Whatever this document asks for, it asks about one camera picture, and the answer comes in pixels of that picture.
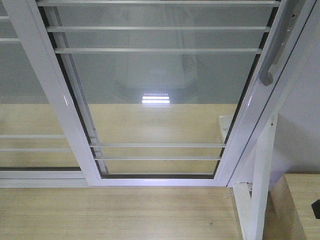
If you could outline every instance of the gray wall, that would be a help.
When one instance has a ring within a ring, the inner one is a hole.
[[[320,36],[320,22],[314,29]],[[270,181],[283,173],[320,173],[320,40],[282,106],[276,128]]]

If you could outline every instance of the white post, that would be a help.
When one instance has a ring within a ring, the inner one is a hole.
[[[247,183],[233,186],[243,240],[262,240],[277,115],[272,115],[256,143],[252,197]]]

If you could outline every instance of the wooden floor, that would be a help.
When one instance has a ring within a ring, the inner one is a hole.
[[[1,240],[241,240],[237,217],[230,188],[0,189]]]

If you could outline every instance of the wooden table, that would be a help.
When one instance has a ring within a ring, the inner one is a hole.
[[[286,240],[320,240],[320,219],[311,204],[320,199],[320,174],[285,174],[270,192]]]

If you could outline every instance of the light wood surface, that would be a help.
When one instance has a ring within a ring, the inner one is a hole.
[[[311,204],[320,199],[319,174],[285,174],[271,190],[285,239],[320,240],[320,221]]]
[[[90,104],[102,143],[221,143],[236,104]],[[1,135],[62,135],[49,104],[0,104]],[[2,139],[0,148],[69,148],[66,139]],[[219,156],[221,148],[104,148],[106,156]],[[111,173],[205,173],[215,161],[109,161]],[[0,167],[77,167],[72,153],[1,152]]]
[[[219,116],[234,114],[236,104],[90,104],[101,142],[221,143]]]
[[[0,104],[1,135],[63,135],[49,104]],[[69,148],[61,139],[1,139],[0,148]],[[78,167],[72,152],[0,152],[0,167]]]
[[[229,188],[0,189],[2,240],[240,240]]]

